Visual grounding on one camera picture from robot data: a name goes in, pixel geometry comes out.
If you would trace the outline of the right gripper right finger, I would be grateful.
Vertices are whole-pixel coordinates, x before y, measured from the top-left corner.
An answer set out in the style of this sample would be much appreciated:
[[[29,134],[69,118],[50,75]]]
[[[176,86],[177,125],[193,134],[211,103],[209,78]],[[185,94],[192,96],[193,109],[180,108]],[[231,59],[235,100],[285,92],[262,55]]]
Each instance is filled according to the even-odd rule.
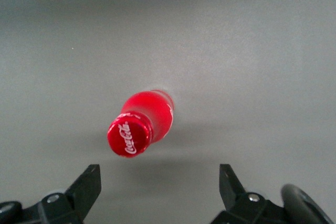
[[[279,207],[256,192],[244,189],[229,164],[219,166],[219,192],[225,206],[212,223],[286,223]]]

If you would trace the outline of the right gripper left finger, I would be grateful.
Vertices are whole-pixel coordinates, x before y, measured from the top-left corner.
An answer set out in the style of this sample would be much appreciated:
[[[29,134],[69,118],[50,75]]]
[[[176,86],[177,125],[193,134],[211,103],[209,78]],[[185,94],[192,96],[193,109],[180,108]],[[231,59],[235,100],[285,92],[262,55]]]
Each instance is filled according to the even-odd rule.
[[[66,189],[24,210],[23,223],[83,223],[101,193],[100,165],[91,164]]]

